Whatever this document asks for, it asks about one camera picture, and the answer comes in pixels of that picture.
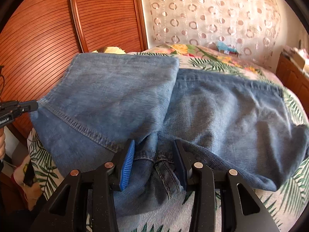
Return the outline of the floral pink blanket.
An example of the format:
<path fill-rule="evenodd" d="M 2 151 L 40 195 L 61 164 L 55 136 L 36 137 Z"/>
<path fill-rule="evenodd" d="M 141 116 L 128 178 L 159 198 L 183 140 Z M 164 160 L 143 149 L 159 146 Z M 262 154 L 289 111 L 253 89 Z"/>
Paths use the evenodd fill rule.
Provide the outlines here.
<path fill-rule="evenodd" d="M 181 68 L 222 72 L 257 80 L 276 79 L 273 72 L 251 61 L 192 44 L 161 44 L 140 54 L 177 57 Z"/>

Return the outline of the wooden louvered wardrobe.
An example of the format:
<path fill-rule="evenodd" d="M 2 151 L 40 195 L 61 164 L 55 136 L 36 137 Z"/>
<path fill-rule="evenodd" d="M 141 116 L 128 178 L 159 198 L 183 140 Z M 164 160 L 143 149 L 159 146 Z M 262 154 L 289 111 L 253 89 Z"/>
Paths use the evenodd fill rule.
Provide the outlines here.
<path fill-rule="evenodd" d="M 78 53 L 147 49 L 141 0 L 1 0 L 1 100 L 37 100 Z"/>

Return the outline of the open cardboard box on cabinet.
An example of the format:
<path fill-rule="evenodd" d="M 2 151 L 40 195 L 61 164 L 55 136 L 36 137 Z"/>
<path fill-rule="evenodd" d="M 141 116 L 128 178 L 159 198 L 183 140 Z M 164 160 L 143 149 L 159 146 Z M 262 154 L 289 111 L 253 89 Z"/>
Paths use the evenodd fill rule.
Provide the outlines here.
<path fill-rule="evenodd" d="M 292 60 L 303 72 L 308 73 L 308 52 L 306 49 L 284 46 L 282 53 Z"/>

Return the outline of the wooden side cabinet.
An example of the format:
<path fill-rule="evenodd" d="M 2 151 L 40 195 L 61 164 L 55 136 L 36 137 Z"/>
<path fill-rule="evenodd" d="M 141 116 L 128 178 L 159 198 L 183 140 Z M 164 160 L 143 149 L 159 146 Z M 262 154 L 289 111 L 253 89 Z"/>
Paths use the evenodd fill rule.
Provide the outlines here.
<path fill-rule="evenodd" d="M 276 76 L 283 85 L 290 89 L 300 100 L 306 114 L 309 107 L 308 77 L 284 54 L 280 54 Z"/>

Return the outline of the yellow plush toy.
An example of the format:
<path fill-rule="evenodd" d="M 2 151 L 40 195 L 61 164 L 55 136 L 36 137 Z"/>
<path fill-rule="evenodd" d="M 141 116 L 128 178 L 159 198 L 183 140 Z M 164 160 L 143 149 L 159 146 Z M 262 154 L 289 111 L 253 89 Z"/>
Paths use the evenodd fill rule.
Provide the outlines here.
<path fill-rule="evenodd" d="M 111 53 L 111 54 L 123 55 L 126 52 L 119 47 L 101 47 L 98 48 L 97 50 L 92 51 L 92 53 Z"/>

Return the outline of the circle patterned sheer curtain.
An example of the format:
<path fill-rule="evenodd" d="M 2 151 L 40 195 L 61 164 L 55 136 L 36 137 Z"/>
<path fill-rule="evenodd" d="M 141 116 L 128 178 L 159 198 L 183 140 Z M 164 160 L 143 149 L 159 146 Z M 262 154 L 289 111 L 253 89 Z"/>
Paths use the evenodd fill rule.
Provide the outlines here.
<path fill-rule="evenodd" d="M 143 0 L 149 43 L 223 43 L 266 64 L 280 31 L 277 0 Z"/>

